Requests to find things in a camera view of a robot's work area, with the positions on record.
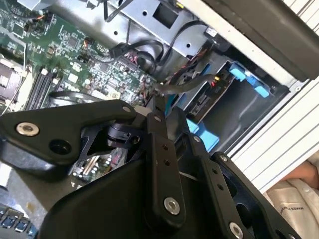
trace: wire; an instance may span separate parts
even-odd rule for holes
[[[77,100],[69,100],[69,99],[60,99],[62,97],[69,97],[74,99],[80,99],[84,102],[100,102],[103,101],[100,98],[91,96],[82,92],[74,92],[74,91],[53,91],[49,93],[49,100],[51,103],[59,105],[59,106],[69,106],[79,104]]]
[[[3,0],[3,2],[4,2],[5,8],[6,8],[12,15],[17,16],[17,17],[19,17],[19,18],[21,18],[21,19],[26,19],[26,20],[40,20],[40,19],[42,19],[42,18],[45,17],[45,15],[42,15],[42,16],[21,16],[21,15],[19,15],[19,14],[16,14],[16,13],[12,10],[11,6],[9,6],[8,0]]]
[[[147,45],[155,45],[155,46],[159,46],[161,48],[161,51],[156,58],[156,62],[159,62],[164,55],[164,45],[161,42],[156,41],[156,40],[142,40],[142,41],[138,41],[136,43],[133,43],[131,45],[120,43],[119,45],[115,46],[113,49],[116,49],[116,48],[121,49],[122,55],[125,55],[126,53],[128,53],[130,51],[135,51],[136,48],[138,48],[138,47],[147,46]]]
[[[105,22],[110,22],[113,20],[116,15],[118,15],[124,8],[126,8],[133,0],[126,0],[121,6],[119,6],[118,9],[116,9],[114,12],[112,12],[109,17],[105,20]]]
[[[196,76],[191,81],[178,86],[155,84],[155,89],[164,95],[180,94],[194,89],[203,82],[212,82],[214,77],[215,75]]]
[[[159,66],[163,66],[168,59],[171,56],[172,53],[172,49],[174,46],[175,41],[177,40],[177,38],[188,28],[192,27],[192,26],[196,26],[196,25],[206,25],[204,22],[200,21],[200,20],[195,20],[195,21],[190,21],[186,24],[184,24],[177,32],[177,34],[175,35],[175,37],[173,38],[173,40],[171,41],[168,50],[166,51],[164,57],[161,59],[161,61],[158,63]]]

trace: microchip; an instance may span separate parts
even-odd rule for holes
[[[12,33],[16,35],[17,37],[23,38],[23,26],[20,26],[19,24],[15,23],[13,25]]]
[[[70,37],[68,41],[68,45],[75,48],[76,45],[78,44],[78,40],[74,37]]]
[[[100,65],[100,70],[103,72],[107,72],[107,70],[109,69],[109,65],[108,64],[101,64]]]

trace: gray metal panel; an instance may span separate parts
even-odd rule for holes
[[[109,0],[108,3],[118,8],[118,0]],[[181,11],[178,13],[178,17],[171,28],[167,28],[153,17],[159,4],[159,0],[135,0],[124,8],[122,13],[161,39],[164,43],[170,44],[179,29],[185,23],[192,21],[193,17],[189,12]],[[206,28],[206,26],[199,25],[185,30],[174,44],[174,50],[182,56],[196,55],[206,41],[206,37],[203,34]]]

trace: screw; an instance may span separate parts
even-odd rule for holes
[[[200,138],[198,136],[194,136],[194,139],[196,140],[196,142],[200,143]]]
[[[243,231],[240,229],[240,227],[236,223],[230,223],[229,228],[237,239],[244,238]]]
[[[123,106],[123,109],[126,111],[126,112],[131,112],[130,108],[126,107],[126,106]]]
[[[158,117],[158,116],[154,116],[154,118],[155,118],[158,122],[161,122],[160,117]]]
[[[29,123],[29,122],[23,122],[17,125],[15,128],[16,131],[24,136],[36,136],[39,134],[39,128],[35,124]]]
[[[165,209],[172,215],[178,215],[180,208],[178,202],[174,198],[165,198],[164,200]]]
[[[228,161],[228,159],[227,159],[224,155],[221,155],[220,158],[221,158],[221,160],[223,160],[224,162],[227,162],[227,161]]]

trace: black cable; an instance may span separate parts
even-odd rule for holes
[[[155,62],[154,57],[151,54],[149,54],[148,52],[146,52],[146,51],[138,51],[136,53],[136,56],[138,58],[141,57],[141,58],[144,58],[144,59],[149,60],[151,62],[150,70],[148,70],[148,72],[150,74],[153,74],[155,69],[156,69],[156,62]]]
[[[39,16],[21,16],[21,15],[19,15],[19,14],[16,14],[16,13],[12,10],[11,6],[9,6],[8,0],[3,0],[3,2],[4,2],[5,8],[6,8],[12,15],[17,16],[17,17],[19,17],[20,19],[36,20],[36,19],[39,18]]]
[[[177,32],[177,34],[175,35],[175,37],[173,38],[173,40],[171,41],[168,50],[166,51],[164,57],[161,59],[161,61],[158,63],[159,66],[163,66],[168,59],[171,56],[172,53],[172,49],[174,46],[175,41],[177,40],[177,38],[188,28],[192,27],[192,26],[196,26],[196,25],[206,25],[204,22],[200,21],[200,20],[195,20],[195,21],[190,21],[186,24],[184,24]]]
[[[130,51],[134,51],[138,47],[147,46],[147,45],[155,45],[155,46],[159,46],[161,48],[161,51],[156,58],[156,62],[159,62],[164,55],[164,45],[161,42],[156,41],[156,40],[142,40],[142,41],[138,41],[136,43],[133,43],[131,45],[126,45],[126,44],[120,43],[119,45],[110,49],[110,54],[112,56],[115,56],[115,57],[124,56],[125,54],[129,53]]]
[[[75,100],[71,99],[61,99],[64,97],[74,98]],[[100,102],[103,101],[100,98],[91,96],[86,93],[82,92],[74,92],[74,91],[53,91],[49,93],[49,101],[53,104],[59,106],[69,106],[69,105],[76,105],[79,104],[78,100],[82,100],[84,102]]]
[[[189,82],[178,86],[155,84],[155,90],[164,95],[180,94],[194,89],[199,84],[205,81],[212,82],[214,80],[214,77],[215,75],[196,76]]]
[[[112,12],[109,17],[105,20],[105,22],[110,22],[113,20],[114,17],[116,17],[117,14],[119,14],[124,8],[126,8],[133,0],[126,0],[121,6],[119,6],[118,9],[116,9],[114,12]]]

